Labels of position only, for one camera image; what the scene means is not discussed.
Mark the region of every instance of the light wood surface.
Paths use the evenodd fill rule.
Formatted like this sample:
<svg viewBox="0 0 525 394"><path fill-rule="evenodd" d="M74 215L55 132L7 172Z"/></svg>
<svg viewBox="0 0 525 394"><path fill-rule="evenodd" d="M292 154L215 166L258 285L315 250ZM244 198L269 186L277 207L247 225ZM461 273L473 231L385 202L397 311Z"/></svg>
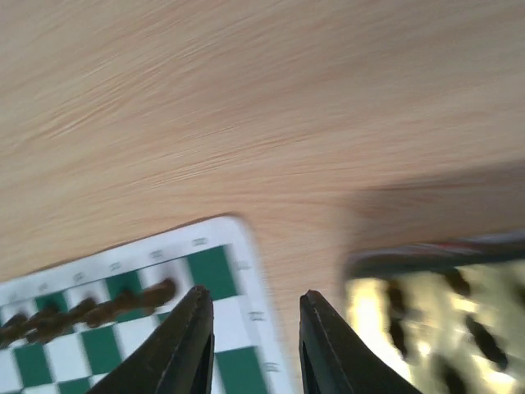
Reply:
<svg viewBox="0 0 525 394"><path fill-rule="evenodd" d="M243 215L296 355L351 250L523 225L521 0L0 1L0 278Z"/></svg>

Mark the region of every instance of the wood grain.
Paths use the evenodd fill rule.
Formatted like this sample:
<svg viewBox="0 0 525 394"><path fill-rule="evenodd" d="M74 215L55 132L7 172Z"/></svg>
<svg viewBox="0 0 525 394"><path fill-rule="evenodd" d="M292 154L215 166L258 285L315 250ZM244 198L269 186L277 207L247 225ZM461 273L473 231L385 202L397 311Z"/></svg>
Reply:
<svg viewBox="0 0 525 394"><path fill-rule="evenodd" d="M523 224L524 26L519 0L2 0L0 279L236 212L296 355L351 250Z"/></svg>

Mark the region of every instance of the printed number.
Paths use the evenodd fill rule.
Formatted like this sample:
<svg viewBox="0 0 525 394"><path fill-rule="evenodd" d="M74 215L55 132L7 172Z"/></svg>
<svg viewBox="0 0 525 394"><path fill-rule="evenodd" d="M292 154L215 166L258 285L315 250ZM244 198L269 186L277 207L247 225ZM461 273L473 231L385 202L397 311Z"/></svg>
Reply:
<svg viewBox="0 0 525 394"><path fill-rule="evenodd" d="M196 240L191 241L192 246L206 245L208 243L208 238L197 238Z"/></svg>
<svg viewBox="0 0 525 394"><path fill-rule="evenodd" d="M264 370L266 372L279 372L278 363L264 363Z"/></svg>
<svg viewBox="0 0 525 394"><path fill-rule="evenodd" d="M149 254L152 259L160 259L163 256L162 250L154 250Z"/></svg>
<svg viewBox="0 0 525 394"><path fill-rule="evenodd" d="M110 266L109 266L109 271L110 272L116 271L117 269L121 269L121 262L120 261L117 261L116 263L110 264Z"/></svg>
<svg viewBox="0 0 525 394"><path fill-rule="evenodd" d="M248 263L246 261L238 261L237 263L235 263L235 266L237 267L237 269L239 271L244 271L246 269L251 269L251 267L248 265Z"/></svg>
<svg viewBox="0 0 525 394"><path fill-rule="evenodd" d="M264 313L263 312L249 312L249 319L252 322L263 322L264 319Z"/></svg>
<svg viewBox="0 0 525 394"><path fill-rule="evenodd" d="M82 282L84 278L85 278L84 273L76 273L75 275L73 275L73 282L75 283Z"/></svg>

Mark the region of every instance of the green square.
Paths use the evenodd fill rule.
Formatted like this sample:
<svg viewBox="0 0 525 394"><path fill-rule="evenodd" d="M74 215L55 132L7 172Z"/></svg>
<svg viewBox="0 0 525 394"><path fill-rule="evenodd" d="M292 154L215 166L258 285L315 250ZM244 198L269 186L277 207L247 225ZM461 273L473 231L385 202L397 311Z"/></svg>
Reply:
<svg viewBox="0 0 525 394"><path fill-rule="evenodd" d="M190 254L187 259L194 283L205 285L214 300L239 294L223 246Z"/></svg>
<svg viewBox="0 0 525 394"><path fill-rule="evenodd" d="M67 307L66 299L64 298L64 295L62 293L42 295L41 297L36 297L34 299L34 302L36 303L36 307L39 310L45 309L48 305L56 305L58 310L60 312L63 312L64 314L67 313L67 311L69 310L69 308ZM72 333L73 329L68 328L64 331L63 335Z"/></svg>
<svg viewBox="0 0 525 394"><path fill-rule="evenodd" d="M84 331L81 336L93 375L111 372L122 362L111 326Z"/></svg>
<svg viewBox="0 0 525 394"><path fill-rule="evenodd" d="M15 349L16 363L20 370L24 387L41 386L52 383L48 362L39 343Z"/></svg>
<svg viewBox="0 0 525 394"><path fill-rule="evenodd" d="M157 318L158 318L158 322L160 324L162 324L164 322L164 320L166 320L166 318L170 315L170 312L166 312L165 314L158 314L157 315Z"/></svg>
<svg viewBox="0 0 525 394"><path fill-rule="evenodd" d="M216 353L222 384L228 394L268 394L254 347Z"/></svg>
<svg viewBox="0 0 525 394"><path fill-rule="evenodd" d="M90 388L87 378L58 383L60 394L85 394Z"/></svg>
<svg viewBox="0 0 525 394"><path fill-rule="evenodd" d="M109 297L112 300L115 300L119 294L121 294L125 289L139 294L142 291L142 286L140 285L139 274L136 271L131 271L129 273L122 273L121 275L116 275L115 277L106 278L107 290L109 291ZM134 309L127 314L121 314L116 317L118 323L127 322L129 320L135 320L136 318L143 318L144 314L140 309Z"/></svg>

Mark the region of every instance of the green and white chessboard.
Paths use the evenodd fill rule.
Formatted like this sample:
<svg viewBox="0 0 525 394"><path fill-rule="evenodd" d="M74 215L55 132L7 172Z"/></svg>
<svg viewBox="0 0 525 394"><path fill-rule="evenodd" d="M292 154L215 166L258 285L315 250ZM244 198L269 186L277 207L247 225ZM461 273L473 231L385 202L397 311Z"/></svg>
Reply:
<svg viewBox="0 0 525 394"><path fill-rule="evenodd" d="M214 308L212 394L294 392L258 258L237 218L221 217L152 236L0 284L0 319L31 316L50 300L63 311L88 296L112 300L170 277L178 293L152 316L139 310L115 323L71 332L46 345L25 340L0 350L0 393L81 394L129 356L193 284Z"/></svg>

